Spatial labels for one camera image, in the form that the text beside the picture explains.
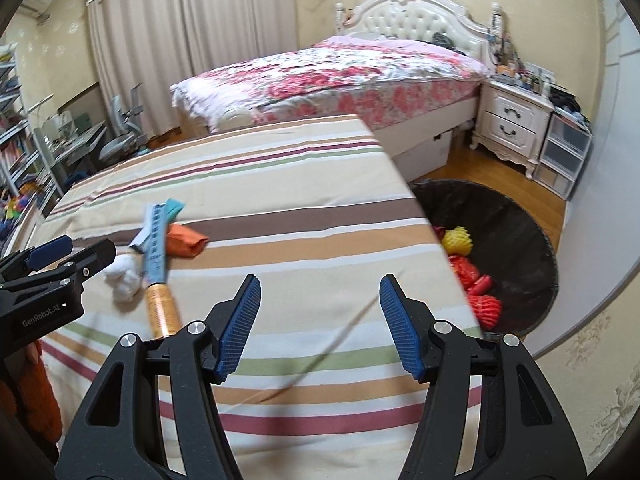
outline white wall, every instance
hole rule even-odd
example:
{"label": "white wall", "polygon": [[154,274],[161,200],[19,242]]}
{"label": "white wall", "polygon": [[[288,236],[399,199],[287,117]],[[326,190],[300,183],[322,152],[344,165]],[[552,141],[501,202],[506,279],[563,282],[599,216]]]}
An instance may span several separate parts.
{"label": "white wall", "polygon": [[640,258],[640,34],[618,0],[603,0],[606,60],[590,160],[558,250],[560,289],[526,338],[532,354],[580,326]]}

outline pillow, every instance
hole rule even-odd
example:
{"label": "pillow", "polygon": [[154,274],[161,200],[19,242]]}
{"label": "pillow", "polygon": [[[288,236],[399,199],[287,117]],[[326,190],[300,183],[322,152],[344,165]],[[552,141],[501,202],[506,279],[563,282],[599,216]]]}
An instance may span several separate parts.
{"label": "pillow", "polygon": [[388,40],[388,37],[377,32],[352,32],[348,34],[350,38],[356,38],[357,40],[378,41]]}
{"label": "pillow", "polygon": [[424,43],[440,46],[442,48],[446,48],[447,50],[452,50],[456,54],[462,54],[462,56],[466,56],[464,52],[456,49],[456,44],[453,42],[453,40],[443,32],[434,33],[433,37],[431,38],[431,41],[425,41]]}

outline white tissue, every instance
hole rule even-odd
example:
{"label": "white tissue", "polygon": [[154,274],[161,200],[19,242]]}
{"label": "white tissue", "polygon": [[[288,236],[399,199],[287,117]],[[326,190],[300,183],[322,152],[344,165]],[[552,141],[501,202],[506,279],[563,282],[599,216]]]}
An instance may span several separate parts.
{"label": "white tissue", "polygon": [[104,281],[113,288],[113,301],[131,301],[140,289],[142,274],[133,254],[118,254],[104,269]]}

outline white nightstand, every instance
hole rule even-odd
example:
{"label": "white nightstand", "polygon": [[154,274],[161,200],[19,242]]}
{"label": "white nightstand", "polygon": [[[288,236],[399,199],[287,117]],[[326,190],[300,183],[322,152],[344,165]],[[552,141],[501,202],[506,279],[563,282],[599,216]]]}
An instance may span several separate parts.
{"label": "white nightstand", "polygon": [[553,110],[548,99],[533,92],[487,81],[482,85],[471,149],[482,144],[501,160],[525,166],[531,180]]}

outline teal item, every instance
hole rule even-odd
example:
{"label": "teal item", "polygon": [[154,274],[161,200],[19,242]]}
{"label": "teal item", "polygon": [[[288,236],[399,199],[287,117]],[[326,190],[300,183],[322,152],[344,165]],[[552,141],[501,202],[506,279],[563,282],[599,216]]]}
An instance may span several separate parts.
{"label": "teal item", "polygon": [[179,202],[178,200],[174,200],[170,198],[164,203],[164,218],[166,219],[166,224],[169,225],[175,221],[175,218],[178,216],[178,213],[184,209],[184,204]]}

